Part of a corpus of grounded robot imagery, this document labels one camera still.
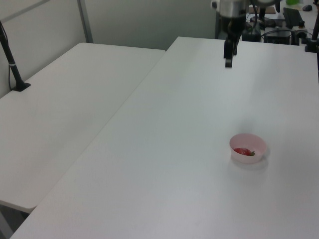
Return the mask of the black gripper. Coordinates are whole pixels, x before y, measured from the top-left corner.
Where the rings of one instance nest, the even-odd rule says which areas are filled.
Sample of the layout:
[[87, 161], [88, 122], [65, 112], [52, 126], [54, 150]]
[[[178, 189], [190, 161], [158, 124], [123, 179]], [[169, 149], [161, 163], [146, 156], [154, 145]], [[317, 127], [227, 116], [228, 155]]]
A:
[[240, 36], [245, 29], [246, 15], [240, 17], [226, 17], [225, 31], [227, 33], [224, 42], [225, 67], [232, 67], [233, 56], [237, 55], [237, 47]]

